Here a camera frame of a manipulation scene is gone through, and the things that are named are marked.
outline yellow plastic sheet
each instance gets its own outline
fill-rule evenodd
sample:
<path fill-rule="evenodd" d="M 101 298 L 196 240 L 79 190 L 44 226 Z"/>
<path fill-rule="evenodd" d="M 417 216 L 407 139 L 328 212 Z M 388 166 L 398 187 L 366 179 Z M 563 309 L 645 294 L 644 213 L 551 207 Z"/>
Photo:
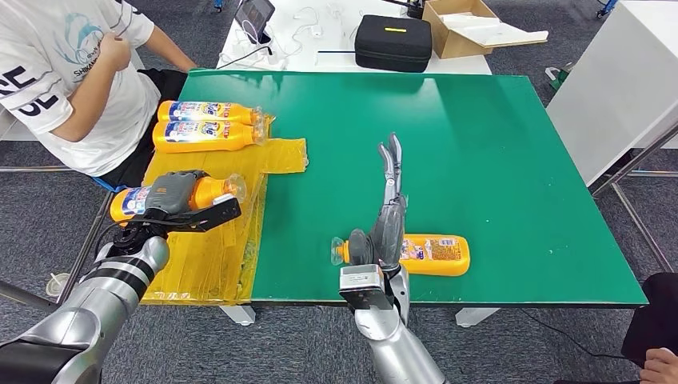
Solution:
<path fill-rule="evenodd" d="M 144 185 L 177 170 L 204 170 L 214 178 L 240 174 L 247 184 L 242 216 L 206 233 L 169 235 L 169 263 L 146 291 L 146 304 L 233 305 L 249 301 L 261 242 L 265 174 L 303 172 L 308 164 L 304 139 L 270 139 L 242 150 L 156 153 Z M 247 258 L 243 270 L 243 260 Z"/>

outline white t-shirt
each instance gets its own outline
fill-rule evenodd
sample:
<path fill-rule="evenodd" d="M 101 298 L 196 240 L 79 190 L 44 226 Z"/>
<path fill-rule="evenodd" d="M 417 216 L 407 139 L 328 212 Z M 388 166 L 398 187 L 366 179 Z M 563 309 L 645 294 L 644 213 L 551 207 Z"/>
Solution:
<path fill-rule="evenodd" d="M 51 133 L 73 113 L 68 97 L 99 56 L 105 33 L 148 41 L 154 24 L 122 0 L 0 0 L 0 104 L 65 165 L 90 176 L 136 148 L 160 99 L 130 63 L 117 72 L 104 112 L 80 142 Z"/>

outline gray carpet floor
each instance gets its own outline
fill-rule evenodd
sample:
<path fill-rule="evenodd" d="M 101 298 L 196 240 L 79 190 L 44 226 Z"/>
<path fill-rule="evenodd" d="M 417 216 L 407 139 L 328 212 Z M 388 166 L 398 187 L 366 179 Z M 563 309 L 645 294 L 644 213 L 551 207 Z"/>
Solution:
<path fill-rule="evenodd" d="M 200 66 L 214 67 L 234 14 L 214 14 L 210 0 L 132 1 Z M 526 74 L 541 100 L 553 91 L 547 66 L 576 60 L 597 32 L 594 0 L 488 0 L 504 21 L 550 31 L 543 45 L 497 49 L 487 57 L 495 74 Z M 168 67 L 141 52 L 148 67 Z M 57 164 L 37 143 L 0 142 L 2 165 Z M 648 169 L 678 170 L 678 153 L 661 151 Z M 658 243 L 678 266 L 678 204 L 672 180 L 623 183 Z M 79 174 L 0 174 L 0 279 L 44 295 L 50 272 L 63 272 L 77 254 L 101 204 L 102 190 Z M 600 211 L 639 282 L 660 271 L 640 233 L 608 192 Z M 414 308 L 412 329 L 452 383 L 550 383 L 558 378 L 621 381 L 637 378 L 628 362 L 591 358 L 521 310 L 501 310 L 479 326 L 454 323 L 457 308 Z M 594 353 L 618 354 L 630 310 L 527 310 L 571 334 Z M 0 339 L 23 332 L 42 314 L 0 300 Z M 372 383 L 367 345 L 345 308 L 266 307 L 257 323 L 233 324 L 217 308 L 143 306 L 123 330 L 104 383 Z"/>

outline bottle label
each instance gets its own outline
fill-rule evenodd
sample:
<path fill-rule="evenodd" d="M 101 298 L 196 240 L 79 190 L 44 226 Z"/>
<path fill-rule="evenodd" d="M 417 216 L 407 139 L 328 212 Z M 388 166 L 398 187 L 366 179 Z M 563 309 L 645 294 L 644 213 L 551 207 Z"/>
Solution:
<path fill-rule="evenodd" d="M 204 142 L 219 135 L 218 122 L 169 122 L 165 128 L 167 142 Z M 224 124 L 224 138 L 229 135 L 229 124 Z"/>
<path fill-rule="evenodd" d="M 231 103 L 175 102 L 169 107 L 170 120 L 201 120 L 228 118 Z"/>
<path fill-rule="evenodd" d="M 423 243 L 405 238 L 401 260 L 461 260 L 461 248 L 455 238 L 427 238 Z"/>
<path fill-rule="evenodd" d="M 149 192 L 149 186 L 132 189 L 122 199 L 122 213 L 125 215 L 143 214 L 146 211 L 146 196 Z"/>

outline orange bottle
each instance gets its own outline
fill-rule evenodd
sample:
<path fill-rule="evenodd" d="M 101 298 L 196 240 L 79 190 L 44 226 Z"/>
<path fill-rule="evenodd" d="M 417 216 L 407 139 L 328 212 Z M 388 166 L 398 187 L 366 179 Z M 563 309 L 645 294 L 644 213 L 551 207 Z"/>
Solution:
<path fill-rule="evenodd" d="M 240 150 L 266 141 L 264 122 L 158 122 L 153 129 L 155 148 L 166 154 L 204 150 Z"/>
<path fill-rule="evenodd" d="M 227 121 L 241 122 L 248 126 L 263 121 L 261 107 L 247 108 L 234 102 L 172 102 L 158 107 L 158 121 Z"/>
<path fill-rule="evenodd" d="M 119 222 L 136 214 L 143 214 L 146 211 L 146 197 L 151 188 L 151 186 L 128 188 L 115 195 L 110 203 L 110 217 Z M 239 202 L 243 202 L 247 195 L 245 179 L 239 174 L 231 174 L 226 180 L 217 180 L 209 176 L 199 178 L 188 203 L 191 210 L 200 210 L 212 206 L 215 198 L 225 194 L 232 194 Z"/>
<path fill-rule="evenodd" d="M 350 261 L 349 242 L 332 239 L 332 264 Z M 405 234 L 401 264 L 410 274 L 461 276 L 469 270 L 471 255 L 465 238 L 441 234 Z"/>

